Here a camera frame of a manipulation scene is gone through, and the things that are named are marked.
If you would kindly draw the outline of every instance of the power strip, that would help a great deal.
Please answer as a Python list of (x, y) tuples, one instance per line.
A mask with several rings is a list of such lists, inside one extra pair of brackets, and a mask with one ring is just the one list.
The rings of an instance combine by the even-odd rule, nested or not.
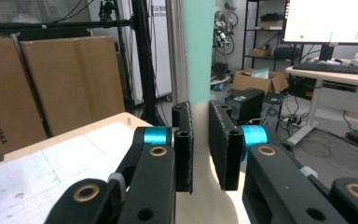
[[(286, 123), (287, 123), (287, 121), (289, 121), (289, 118), (286, 118), (286, 119), (283, 120), (283, 122), (286, 122)], [(299, 128), (304, 127), (306, 124), (307, 124), (307, 123), (304, 122), (304, 121), (302, 121), (302, 122), (299, 123), (299, 124), (293, 123), (293, 125), (295, 125), (295, 126), (297, 126), (297, 127), (299, 127)]]

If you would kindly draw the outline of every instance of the shelf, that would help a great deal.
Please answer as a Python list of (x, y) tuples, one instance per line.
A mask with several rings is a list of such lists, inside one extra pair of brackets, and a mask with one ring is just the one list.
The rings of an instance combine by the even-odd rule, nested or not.
[[(248, 63), (249, 61), (251, 61), (251, 64), (247, 64), (246, 66), (250, 66), (252, 68), (255, 67), (255, 61), (259, 60), (259, 59), (264, 59), (264, 60), (269, 60), (269, 61), (273, 61), (273, 70), (276, 69), (277, 66), (277, 62), (286, 62), (286, 63), (290, 63), (291, 65), (293, 65), (294, 62), (296, 62), (299, 57), (296, 57), (294, 59), (276, 59), (274, 58), (272, 55), (268, 56), (268, 57), (255, 57), (255, 56), (250, 56), (249, 55), (249, 51), (250, 49), (255, 49), (257, 46), (260, 46), (260, 44), (264, 44), (267, 45), (269, 44), (270, 47), (272, 49), (278, 49), (279, 47), (281, 47), (281, 37), (282, 37), (282, 25), (279, 26), (271, 26), (272, 29), (267, 29), (264, 27), (261, 27), (261, 24), (257, 22), (258, 18), (259, 18), (259, 9), (260, 9), (260, 2), (262, 2), (261, 0), (248, 0), (246, 1), (246, 10), (250, 10), (250, 6), (255, 6), (255, 8), (252, 8), (253, 11), (255, 11), (254, 15), (249, 15), (248, 13), (245, 15), (245, 23), (244, 23), (244, 32), (243, 32), (243, 45), (242, 45), (242, 69), (245, 67), (245, 60)], [(264, 37), (266, 40), (268, 39), (267, 43), (264, 43), (265, 41), (260, 38), (260, 37)], [(300, 55), (302, 55), (302, 50), (303, 47), (301, 46), (300, 48)], [(292, 58), (291, 56), (295, 56), (295, 54), (290, 54), (287, 55), (288, 57)]]

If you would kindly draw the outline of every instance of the keyboard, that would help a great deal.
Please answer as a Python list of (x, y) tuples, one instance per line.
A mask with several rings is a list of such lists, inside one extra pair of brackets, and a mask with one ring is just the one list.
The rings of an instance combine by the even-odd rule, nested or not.
[(358, 66), (353, 64), (295, 63), (293, 69), (358, 75)]

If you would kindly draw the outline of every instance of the metal shelving rack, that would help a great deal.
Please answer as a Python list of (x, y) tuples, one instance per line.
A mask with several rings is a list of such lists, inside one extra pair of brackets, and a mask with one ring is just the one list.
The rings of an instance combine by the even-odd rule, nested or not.
[[(282, 30), (269, 30), (269, 29), (249, 29), (248, 28), (248, 15), (249, 15), (249, 5), (250, 3), (252, 4), (256, 4), (256, 11), (255, 11), (255, 27), (257, 26), (257, 21), (258, 21), (258, 16), (259, 16), (259, 7), (260, 7), (260, 2), (262, 0), (248, 0), (246, 1), (246, 16), (245, 16), (245, 25), (244, 25), (244, 33), (243, 33), (243, 49), (242, 49), (242, 64), (241, 64), (241, 69), (244, 69), (244, 65), (245, 65), (245, 58), (251, 58), (252, 59), (252, 68), (255, 67), (255, 60), (256, 59), (264, 59), (264, 60), (273, 60), (274, 65), (273, 65), (273, 70), (275, 70), (276, 67), (276, 62), (277, 61), (283, 61), (283, 62), (290, 62), (290, 65), (293, 65), (294, 61), (296, 60), (295, 58), (295, 48), (296, 45), (293, 46), (294, 50), (293, 50), (293, 57), (291, 60), (284, 60), (284, 59), (276, 59), (273, 56), (267, 56), (267, 57), (255, 57), (255, 56), (250, 56), (249, 54), (247, 54), (246, 52), (248, 51), (247, 47), (247, 35), (249, 32), (255, 32), (255, 37), (253, 40), (253, 49), (256, 48), (256, 40), (257, 40), (257, 33), (265, 33), (265, 32), (277, 32), (277, 35), (275, 36), (276, 39), (276, 46), (278, 47), (280, 44), (280, 39), (281, 39), (281, 32)], [(300, 55), (303, 51), (303, 46), (301, 45), (300, 47)]]

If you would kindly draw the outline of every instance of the black cable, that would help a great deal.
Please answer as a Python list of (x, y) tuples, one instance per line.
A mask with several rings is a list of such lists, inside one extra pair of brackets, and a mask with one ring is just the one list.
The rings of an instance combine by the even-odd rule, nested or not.
[(298, 109), (300, 108), (299, 104), (298, 104), (298, 101), (297, 101), (297, 97), (295, 95), (293, 95), (295, 97), (295, 101), (296, 101), (296, 105), (297, 105), (297, 109), (295, 110), (295, 115), (298, 111)]
[(319, 49), (317, 49), (317, 50), (315, 50), (315, 51), (313, 51), (313, 52), (309, 52), (309, 53), (307, 53), (306, 55), (304, 55), (304, 56), (302, 56), (302, 58), (300, 59), (300, 61), (301, 60), (303, 60), (305, 57), (307, 57), (308, 55), (310, 55), (310, 54), (312, 54), (312, 53), (316, 53), (316, 52), (319, 52), (320, 50)]
[(65, 20), (69, 15), (72, 14), (72, 12), (75, 11), (75, 9), (80, 5), (81, 1), (82, 1), (82, 0), (79, 0), (79, 1), (77, 2), (76, 6), (75, 6), (74, 8), (72, 8), (72, 10), (71, 10), (66, 16), (64, 16), (62, 19), (57, 20), (57, 21), (54, 21), (54, 22), (59, 22), (59, 21)]
[(301, 115), (301, 117), (298, 119), (298, 121), (297, 121), (297, 125), (298, 124), (301, 124), (301, 122), (302, 122), (302, 119), (304, 119), (304, 118), (306, 118), (307, 117), (307, 115), (308, 115), (308, 113), (304, 113), (304, 114), (302, 114)]
[(353, 132), (355, 132), (355, 130), (351, 127), (351, 124), (350, 124), (350, 122), (347, 120), (347, 118), (345, 118), (345, 114), (347, 113), (347, 111), (346, 110), (344, 110), (344, 113), (342, 114), (342, 118), (344, 118), (345, 119), (345, 121), (348, 123), (348, 125), (350, 126), (350, 129), (353, 131)]
[(67, 17), (67, 18), (62, 18), (61, 20), (59, 21), (67, 21), (67, 20), (70, 20), (72, 19), (73, 17), (77, 16), (80, 12), (82, 12), (86, 7), (88, 7), (94, 0), (91, 0), (89, 3), (86, 4), (85, 7), (82, 7), (77, 13), (75, 13), (74, 15), (70, 16), (70, 17)]
[(315, 45), (312, 45), (312, 47), (310, 47), (307, 54), (310, 54), (310, 51), (313, 49), (313, 47), (315, 47)]
[(266, 46), (267, 45), (267, 43), (269, 43), (269, 41), (271, 41), (273, 38), (275, 38), (275, 36), (277, 36), (279, 33), (276, 33), (275, 35), (273, 35), (272, 36), (272, 38), (270, 38), (264, 45), (262, 45), (262, 46)]

